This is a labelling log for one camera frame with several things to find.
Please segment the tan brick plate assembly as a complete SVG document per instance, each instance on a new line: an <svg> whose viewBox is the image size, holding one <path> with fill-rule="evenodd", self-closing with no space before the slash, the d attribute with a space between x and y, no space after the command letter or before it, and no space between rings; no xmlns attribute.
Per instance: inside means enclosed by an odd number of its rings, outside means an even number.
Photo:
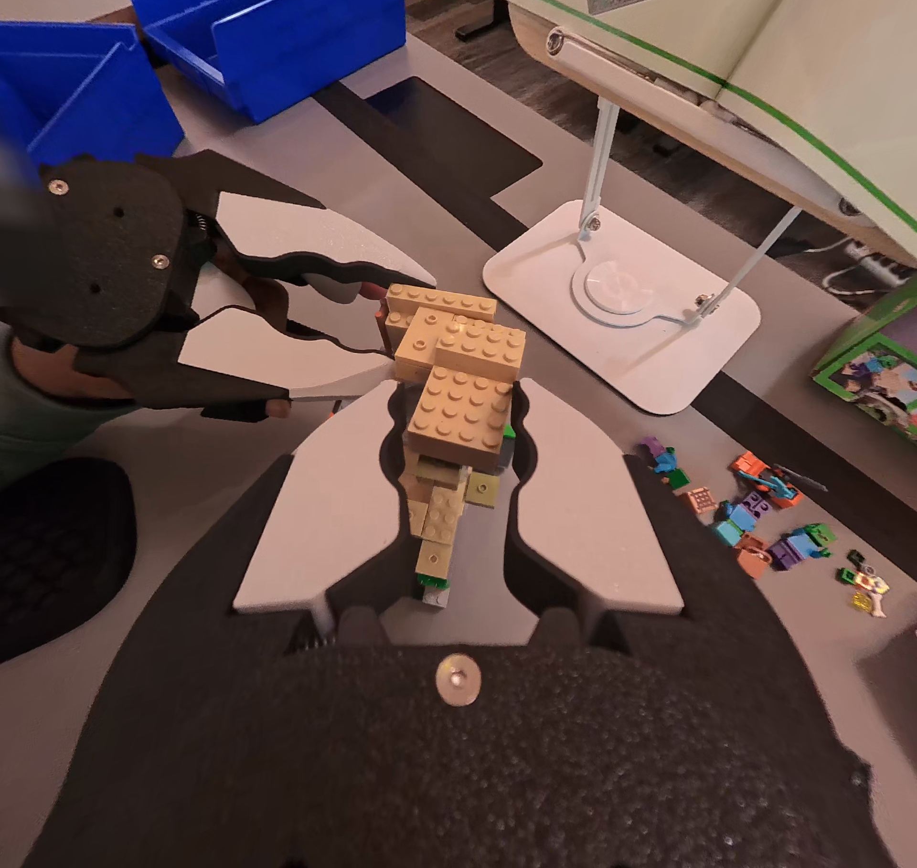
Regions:
<svg viewBox="0 0 917 868"><path fill-rule="evenodd" d="M481 295L394 283L384 332L397 381L421 386L405 428L409 448L486 474L499 465L512 387L526 343L499 324L497 301Z"/></svg>

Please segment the grey brick castle model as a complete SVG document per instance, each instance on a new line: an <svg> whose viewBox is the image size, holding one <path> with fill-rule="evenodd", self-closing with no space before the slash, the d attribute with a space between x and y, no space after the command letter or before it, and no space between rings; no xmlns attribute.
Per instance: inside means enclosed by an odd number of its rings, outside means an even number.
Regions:
<svg viewBox="0 0 917 868"><path fill-rule="evenodd" d="M421 455L405 445L399 482L407 498L410 533L421 541L416 563L418 596L440 610L448 606L451 557L468 507L495 509L500 476L512 460L516 434L508 424L494 473Z"/></svg>

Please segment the instruction booklet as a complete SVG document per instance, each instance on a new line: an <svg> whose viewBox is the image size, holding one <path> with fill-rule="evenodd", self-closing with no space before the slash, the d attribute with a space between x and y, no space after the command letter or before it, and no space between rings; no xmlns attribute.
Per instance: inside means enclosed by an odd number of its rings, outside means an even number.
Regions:
<svg viewBox="0 0 917 868"><path fill-rule="evenodd" d="M733 114L915 253L916 0L505 0Z"/></svg>

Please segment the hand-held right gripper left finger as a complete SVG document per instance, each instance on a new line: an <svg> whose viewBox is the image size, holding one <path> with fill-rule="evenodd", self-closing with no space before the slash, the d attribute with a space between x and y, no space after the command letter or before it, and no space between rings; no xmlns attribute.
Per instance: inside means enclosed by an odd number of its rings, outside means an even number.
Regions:
<svg viewBox="0 0 917 868"><path fill-rule="evenodd" d="M398 493L381 463L395 390L395 381L383 381L294 452L235 595L236 612L322 606L328 589L398 536Z"/></svg>

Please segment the person's left forearm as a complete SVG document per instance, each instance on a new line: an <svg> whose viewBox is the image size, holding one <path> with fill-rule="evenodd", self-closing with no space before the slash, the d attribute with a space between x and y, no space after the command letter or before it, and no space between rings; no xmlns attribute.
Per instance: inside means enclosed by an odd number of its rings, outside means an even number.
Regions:
<svg viewBox="0 0 917 868"><path fill-rule="evenodd" d="M135 411L128 401L62 402L39 392L13 367L13 330L1 327L1 486L60 459L101 425Z"/></svg>

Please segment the blue plastic bin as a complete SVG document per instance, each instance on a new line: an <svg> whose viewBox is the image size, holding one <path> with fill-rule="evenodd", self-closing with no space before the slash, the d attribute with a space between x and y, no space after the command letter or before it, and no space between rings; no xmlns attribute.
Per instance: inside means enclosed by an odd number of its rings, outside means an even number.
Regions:
<svg viewBox="0 0 917 868"><path fill-rule="evenodd" d="M1 126L35 166L169 157L184 138L128 24L3 21Z"/></svg>
<svg viewBox="0 0 917 868"><path fill-rule="evenodd" d="M131 0L151 46L259 124L402 47L405 0Z"/></svg>

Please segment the green toy set box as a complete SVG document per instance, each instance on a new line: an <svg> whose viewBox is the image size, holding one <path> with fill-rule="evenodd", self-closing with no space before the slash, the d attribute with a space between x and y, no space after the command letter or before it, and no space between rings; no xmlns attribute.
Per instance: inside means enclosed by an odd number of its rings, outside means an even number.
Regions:
<svg viewBox="0 0 917 868"><path fill-rule="evenodd" d="M811 377L911 443L916 442L916 278L849 324Z"/></svg>

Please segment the white book stand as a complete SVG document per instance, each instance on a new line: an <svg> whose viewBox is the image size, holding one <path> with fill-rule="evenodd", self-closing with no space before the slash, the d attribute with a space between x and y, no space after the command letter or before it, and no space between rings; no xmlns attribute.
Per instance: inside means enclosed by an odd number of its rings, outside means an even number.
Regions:
<svg viewBox="0 0 917 868"><path fill-rule="evenodd" d="M755 332L760 310L738 285L802 211L915 264L914 245L846 215L838 191L725 110L695 104L566 26L514 4L509 12L522 48L596 92L599 115L582 199L492 257L483 282L637 408L657 415L687 408ZM729 280L602 206L621 109L789 203Z"/></svg>

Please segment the white power strip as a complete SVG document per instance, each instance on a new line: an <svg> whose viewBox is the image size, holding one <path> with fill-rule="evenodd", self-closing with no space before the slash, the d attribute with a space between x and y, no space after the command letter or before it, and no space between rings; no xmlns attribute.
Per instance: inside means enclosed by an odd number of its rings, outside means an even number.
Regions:
<svg viewBox="0 0 917 868"><path fill-rule="evenodd" d="M887 255L872 250L867 244L847 238L843 253L853 261L852 266L827 274L821 288L842 299L862 299L899 289L915 275L912 266L902 264Z"/></svg>

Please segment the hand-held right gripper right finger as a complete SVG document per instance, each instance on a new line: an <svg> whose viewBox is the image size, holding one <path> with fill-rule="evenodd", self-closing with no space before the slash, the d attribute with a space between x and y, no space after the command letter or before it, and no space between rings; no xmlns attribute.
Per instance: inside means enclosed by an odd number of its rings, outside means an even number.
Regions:
<svg viewBox="0 0 917 868"><path fill-rule="evenodd" d="M625 456L531 379L513 389L514 488L505 581L535 613L571 607L679 614L682 594Z"/></svg>

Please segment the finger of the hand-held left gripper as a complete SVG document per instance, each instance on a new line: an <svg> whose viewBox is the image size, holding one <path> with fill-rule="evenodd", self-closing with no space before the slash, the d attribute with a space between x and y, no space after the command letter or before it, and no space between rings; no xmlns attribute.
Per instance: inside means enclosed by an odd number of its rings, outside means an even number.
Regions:
<svg viewBox="0 0 917 868"><path fill-rule="evenodd" d="M365 282L437 286L399 248L331 210L222 191L215 223L251 276L310 285L340 304L354 301Z"/></svg>
<svg viewBox="0 0 917 868"><path fill-rule="evenodd" d="M395 361L384 352L344 347L323 332L281 332L258 313L236 306L193 327L178 362L280 388L294 402L357 399L395 380Z"/></svg>

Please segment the pile of colourful toy figures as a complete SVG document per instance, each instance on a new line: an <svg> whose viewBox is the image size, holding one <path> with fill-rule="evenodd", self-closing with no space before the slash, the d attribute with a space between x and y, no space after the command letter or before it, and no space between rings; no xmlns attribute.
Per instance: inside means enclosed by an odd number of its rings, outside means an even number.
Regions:
<svg viewBox="0 0 917 868"><path fill-rule="evenodd" d="M697 516L711 514L709 527L735 554L737 563L753 578L767 568L789 571L807 560L828 559L837 536L823 522L808 523L767 543L757 533L762 519L778 509L797 507L805 498L800 486L825 492L827 488L786 466L769 465L745 452L729 465L747 491L737 501L715 501L706 487L690 487L691 480L680 466L672 446L649 435L639 442L659 480L678 494Z"/></svg>

